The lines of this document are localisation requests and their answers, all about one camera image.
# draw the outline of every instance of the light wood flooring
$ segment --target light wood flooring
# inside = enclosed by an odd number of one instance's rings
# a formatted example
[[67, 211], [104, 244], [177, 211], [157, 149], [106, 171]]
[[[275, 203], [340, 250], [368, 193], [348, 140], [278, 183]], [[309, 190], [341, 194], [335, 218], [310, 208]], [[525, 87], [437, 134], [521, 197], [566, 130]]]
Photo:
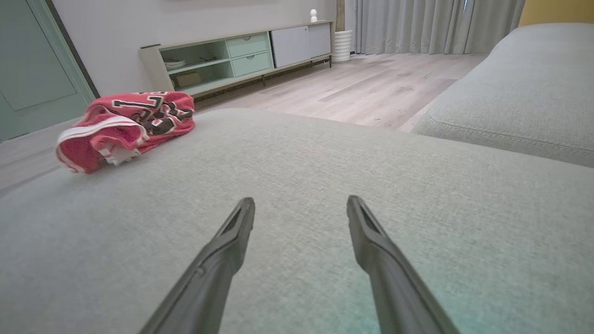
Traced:
[[[409, 132], [431, 102], [486, 55], [354, 55], [199, 99], [197, 112], [257, 108]], [[0, 143], [0, 196], [60, 168], [53, 147], [72, 122]]]

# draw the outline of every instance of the sofa seam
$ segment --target sofa seam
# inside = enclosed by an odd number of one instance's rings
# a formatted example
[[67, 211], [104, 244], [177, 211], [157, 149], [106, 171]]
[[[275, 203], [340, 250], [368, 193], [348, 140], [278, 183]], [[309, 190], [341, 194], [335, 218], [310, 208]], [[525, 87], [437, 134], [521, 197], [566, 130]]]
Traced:
[[432, 122], [438, 124], [439, 126], [446, 127], [446, 128], [451, 128], [451, 129], [454, 129], [454, 130], [457, 130], [457, 131], [463, 131], [463, 132], [468, 132], [468, 133], [475, 133], [475, 134], [480, 134], [482, 136], [495, 137], [495, 138], [503, 138], [503, 139], [513, 140], [513, 141], [520, 141], [520, 142], [526, 143], [526, 144], [532, 144], [532, 145], [537, 145], [537, 146], [550, 147], [552, 149], [560, 149], [560, 150], [566, 150], [566, 151], [571, 151], [571, 152], [575, 152], [575, 153], [581, 153], [581, 154], [584, 154], [584, 155], [594, 156], [594, 152], [592, 152], [590, 150], [587, 150], [587, 149], [581, 149], [581, 148], [577, 148], [576, 149], [575, 147], [560, 147], [560, 146], [551, 145], [551, 144], [556, 144], [556, 142], [554, 142], [554, 141], [550, 142], [549, 144], [547, 144], [547, 143], [534, 143], [532, 141], [521, 140], [519, 138], [511, 138], [511, 137], [503, 136], [503, 135], [497, 134], [497, 133], [486, 133], [484, 131], [470, 130], [471, 128], [466, 129], [466, 128], [463, 128], [463, 127], [455, 127], [455, 126], [452, 126], [450, 124], [446, 124], [446, 123], [442, 123], [442, 122], [436, 121], [431, 116], [429, 117], [429, 119]]
[[508, 132], [503, 132], [503, 131], [497, 131], [497, 130], [491, 130], [491, 129], [483, 129], [483, 128], [475, 128], [475, 127], [470, 127], [468, 125], [462, 125], [462, 124], [458, 124], [458, 123], [445, 123], [445, 122], [440, 122], [435, 120], [433, 117], [431, 117], [431, 120], [437, 123], [441, 123], [441, 124], [447, 124], [447, 125], [455, 125], [457, 127], [460, 128], [465, 128], [465, 129], [472, 129], [472, 130], [478, 130], [478, 131], [485, 131], [485, 132], [489, 132], [489, 133], [494, 133], [494, 134], [501, 134], [501, 135], [506, 135], [506, 136], [516, 136], [516, 137], [520, 137], [520, 138], [524, 138], [524, 139], [531, 139], [531, 140], [539, 140], [539, 141], [543, 141], [545, 143], [550, 143], [550, 144], [557, 144], [557, 145], [564, 145], [564, 146], [568, 146], [571, 147], [573, 149], [579, 149], [579, 150], [586, 150], [586, 151], [590, 151], [592, 152], [592, 150], [590, 149], [586, 149], [584, 147], [579, 147], [578, 145], [575, 144], [571, 144], [571, 143], [564, 143], [562, 141], [554, 141], [554, 140], [548, 140], [548, 139], [544, 139], [544, 138], [539, 138], [539, 137], [532, 137], [532, 136], [527, 136], [524, 134], [517, 134], [517, 133], [508, 133]]

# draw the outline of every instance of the sheer curtain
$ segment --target sheer curtain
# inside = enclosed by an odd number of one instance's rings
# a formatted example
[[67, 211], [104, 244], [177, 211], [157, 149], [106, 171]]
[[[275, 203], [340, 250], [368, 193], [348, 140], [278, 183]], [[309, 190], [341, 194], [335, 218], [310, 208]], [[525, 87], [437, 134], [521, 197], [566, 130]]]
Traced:
[[357, 53], [489, 53], [524, 0], [357, 0]]

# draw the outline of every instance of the white figurine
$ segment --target white figurine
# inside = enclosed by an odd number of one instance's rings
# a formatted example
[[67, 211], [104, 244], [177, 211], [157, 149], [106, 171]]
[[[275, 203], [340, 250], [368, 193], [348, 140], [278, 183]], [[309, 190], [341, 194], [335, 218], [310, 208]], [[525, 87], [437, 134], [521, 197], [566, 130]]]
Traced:
[[311, 10], [309, 12], [310, 16], [311, 16], [311, 22], [317, 22], [318, 21], [318, 11], [317, 10]]

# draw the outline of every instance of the yellow wall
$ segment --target yellow wall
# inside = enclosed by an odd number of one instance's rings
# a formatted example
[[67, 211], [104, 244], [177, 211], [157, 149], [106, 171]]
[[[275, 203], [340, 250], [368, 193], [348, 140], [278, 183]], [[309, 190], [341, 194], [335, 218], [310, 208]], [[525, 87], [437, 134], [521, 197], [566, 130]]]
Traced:
[[526, 0], [520, 26], [555, 22], [594, 23], [594, 0]]

